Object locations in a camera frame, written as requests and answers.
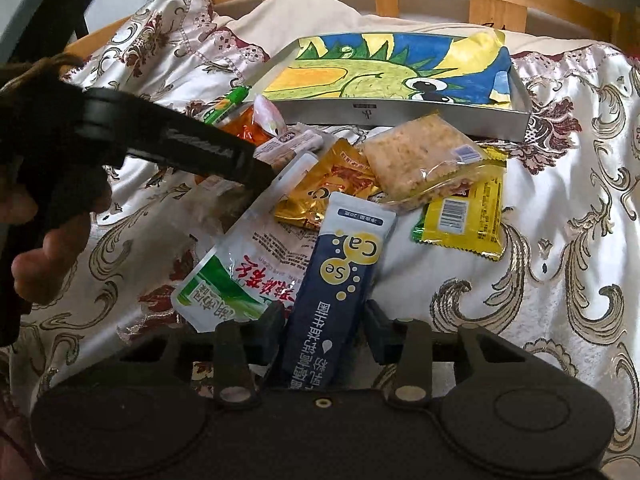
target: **black plastic device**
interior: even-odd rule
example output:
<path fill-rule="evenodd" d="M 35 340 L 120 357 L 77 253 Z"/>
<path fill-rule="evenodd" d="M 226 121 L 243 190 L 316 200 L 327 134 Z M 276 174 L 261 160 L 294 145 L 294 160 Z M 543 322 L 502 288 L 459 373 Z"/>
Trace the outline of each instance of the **black plastic device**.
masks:
<path fill-rule="evenodd" d="M 385 397 L 254 386 L 248 363 L 273 359 L 283 325 L 273 304 L 212 334 L 156 335 L 52 388 L 31 415 L 50 478 L 606 478 L 607 401 L 483 328 L 435 333 L 367 302 L 373 357 L 396 364 Z M 213 399 L 189 386 L 196 360 L 213 361 Z M 434 361 L 454 363 L 444 397 L 431 395 Z"/>

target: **white plastic packet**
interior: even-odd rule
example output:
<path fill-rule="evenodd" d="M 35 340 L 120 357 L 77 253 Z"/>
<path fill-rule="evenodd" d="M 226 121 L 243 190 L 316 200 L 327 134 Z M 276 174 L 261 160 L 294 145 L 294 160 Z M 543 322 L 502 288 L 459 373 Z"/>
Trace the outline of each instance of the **white plastic packet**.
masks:
<path fill-rule="evenodd" d="M 297 154 L 318 152 L 324 147 L 324 137 L 316 130 L 290 129 L 280 137 L 274 137 L 255 149 L 254 157 L 280 171 L 289 164 Z"/>
<path fill-rule="evenodd" d="M 297 156 L 174 291 L 172 305 L 198 332 L 257 319 L 271 301 L 293 306 L 317 233 L 277 223 L 273 208 L 317 161 Z"/>
<path fill-rule="evenodd" d="M 238 220 L 251 198 L 242 184 L 212 175 L 174 204 L 166 220 L 208 251 Z"/>
<path fill-rule="evenodd" d="M 272 137 L 280 137 L 287 132 L 280 111 L 262 94 L 254 100 L 254 122 Z"/>

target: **metal tray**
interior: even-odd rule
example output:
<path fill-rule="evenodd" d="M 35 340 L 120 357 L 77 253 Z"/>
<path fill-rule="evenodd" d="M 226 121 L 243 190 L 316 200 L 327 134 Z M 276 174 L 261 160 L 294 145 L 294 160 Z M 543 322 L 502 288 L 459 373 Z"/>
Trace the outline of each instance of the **metal tray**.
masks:
<path fill-rule="evenodd" d="M 265 63 L 254 78 L 247 101 L 262 93 L 291 63 L 299 51 L 298 40 L 289 43 Z M 508 73 L 511 110 L 481 105 L 441 103 L 409 99 L 309 98 L 274 100 L 287 124 L 356 124 L 357 126 L 398 126 L 434 111 L 471 137 L 522 142 L 531 114 L 531 99 L 515 67 Z"/>

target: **human hand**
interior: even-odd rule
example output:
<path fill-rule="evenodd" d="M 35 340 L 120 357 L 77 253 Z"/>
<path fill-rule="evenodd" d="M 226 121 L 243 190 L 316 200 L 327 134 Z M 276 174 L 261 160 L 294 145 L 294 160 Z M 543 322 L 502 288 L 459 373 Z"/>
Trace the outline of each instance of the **human hand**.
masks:
<path fill-rule="evenodd" d="M 102 212 L 111 205 L 111 189 L 105 182 L 104 194 L 92 211 Z M 36 215 L 38 206 L 21 186 L 9 184 L 6 168 L 0 166 L 0 223 L 23 224 Z M 91 222 L 89 213 L 73 217 L 49 231 L 42 247 L 14 258 L 12 274 L 18 295 L 31 303 L 47 304 L 55 297 L 69 269 L 84 250 Z"/>
<path fill-rule="evenodd" d="M 29 421 L 11 402 L 8 387 L 0 386 L 0 478 L 34 480 L 36 468 L 41 466 Z"/>

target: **dragon eye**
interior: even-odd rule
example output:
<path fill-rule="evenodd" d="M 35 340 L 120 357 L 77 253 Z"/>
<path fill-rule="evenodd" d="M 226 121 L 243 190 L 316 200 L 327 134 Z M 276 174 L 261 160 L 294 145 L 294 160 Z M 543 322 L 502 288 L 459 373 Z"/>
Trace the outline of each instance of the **dragon eye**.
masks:
<path fill-rule="evenodd" d="M 455 103 L 455 101 L 447 96 L 447 95 L 441 95 L 441 94 L 414 94 L 411 96 L 411 99 L 413 101 L 431 101 L 431 102 L 437 102 L 437 103 Z"/>
<path fill-rule="evenodd" d="M 407 79 L 404 85 L 418 92 L 437 92 L 447 87 L 444 81 L 430 77 L 412 77 Z"/>

